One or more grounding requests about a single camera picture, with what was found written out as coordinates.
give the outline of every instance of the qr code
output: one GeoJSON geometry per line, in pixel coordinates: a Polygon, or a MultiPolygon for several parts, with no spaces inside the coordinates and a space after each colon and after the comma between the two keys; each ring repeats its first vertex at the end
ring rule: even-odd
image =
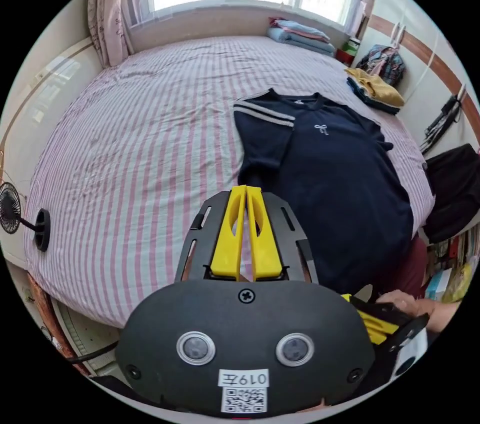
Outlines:
{"type": "Polygon", "coordinates": [[[267,387],[244,389],[224,387],[221,411],[234,413],[266,412],[266,399],[267,387]]]}

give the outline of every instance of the t-shirt sleeve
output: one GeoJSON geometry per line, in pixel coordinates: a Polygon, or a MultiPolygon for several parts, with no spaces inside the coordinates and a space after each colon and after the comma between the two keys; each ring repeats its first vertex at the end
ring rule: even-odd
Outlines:
{"type": "Polygon", "coordinates": [[[235,104],[233,115],[244,151],[238,183],[246,183],[246,175],[253,169],[278,170],[292,138],[295,118],[248,103],[235,104]]]}
{"type": "Polygon", "coordinates": [[[364,128],[365,132],[374,139],[386,152],[392,150],[394,145],[391,142],[385,140],[385,136],[382,133],[380,125],[378,125],[373,120],[367,119],[366,117],[357,114],[355,112],[356,119],[358,123],[364,128]]]}

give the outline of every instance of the window sill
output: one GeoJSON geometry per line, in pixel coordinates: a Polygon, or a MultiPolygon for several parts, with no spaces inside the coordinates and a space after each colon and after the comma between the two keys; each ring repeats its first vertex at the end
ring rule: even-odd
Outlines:
{"type": "Polygon", "coordinates": [[[288,5],[281,5],[281,4],[274,4],[272,2],[261,2],[261,1],[254,1],[254,0],[206,0],[206,1],[199,1],[194,3],[188,4],[181,4],[176,5],[174,7],[170,7],[167,9],[161,9],[156,12],[151,12],[145,16],[144,21],[140,22],[139,24],[135,24],[131,27],[132,30],[139,30],[146,25],[149,25],[153,22],[169,20],[174,16],[189,13],[192,11],[200,10],[206,11],[208,9],[218,9],[218,8],[259,8],[259,9],[269,9],[272,11],[280,11],[292,14],[292,18],[295,16],[304,17],[306,19],[311,19],[320,24],[323,24],[327,27],[331,27],[339,32],[345,33],[345,27],[343,25],[338,24],[337,22],[331,21],[322,17],[318,14],[314,14],[312,12],[308,12],[302,9],[295,9],[288,5]]]}

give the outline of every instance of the plaid bag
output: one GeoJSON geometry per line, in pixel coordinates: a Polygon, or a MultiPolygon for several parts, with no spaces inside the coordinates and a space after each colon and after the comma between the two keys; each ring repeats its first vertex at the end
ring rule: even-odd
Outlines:
{"type": "Polygon", "coordinates": [[[356,68],[370,75],[379,75],[385,83],[395,87],[403,77],[405,64],[395,47],[374,45],[356,68]]]}

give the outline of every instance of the folded clothes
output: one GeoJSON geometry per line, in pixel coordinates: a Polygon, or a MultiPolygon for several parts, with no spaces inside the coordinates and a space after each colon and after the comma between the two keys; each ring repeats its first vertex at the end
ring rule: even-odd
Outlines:
{"type": "Polygon", "coordinates": [[[267,35],[282,44],[291,44],[304,49],[312,50],[320,54],[332,56],[335,53],[335,47],[332,44],[321,42],[318,40],[307,39],[299,35],[294,35],[286,32],[280,28],[270,28],[267,30],[267,35]]]}
{"type": "Polygon", "coordinates": [[[378,75],[369,75],[362,69],[345,69],[346,81],[355,95],[365,104],[389,114],[397,114],[405,101],[398,91],[378,75]]]}
{"type": "Polygon", "coordinates": [[[272,17],[270,18],[270,27],[280,28],[286,32],[290,32],[291,34],[319,40],[321,42],[326,42],[327,44],[330,42],[330,37],[321,30],[299,24],[293,20],[284,20],[278,17],[272,17]]]}
{"type": "Polygon", "coordinates": [[[326,50],[319,49],[318,47],[313,47],[311,45],[302,44],[301,42],[295,42],[294,40],[287,40],[284,44],[295,45],[295,47],[300,47],[301,49],[311,50],[317,54],[328,55],[329,57],[334,56],[334,52],[327,52],[326,50]]]}

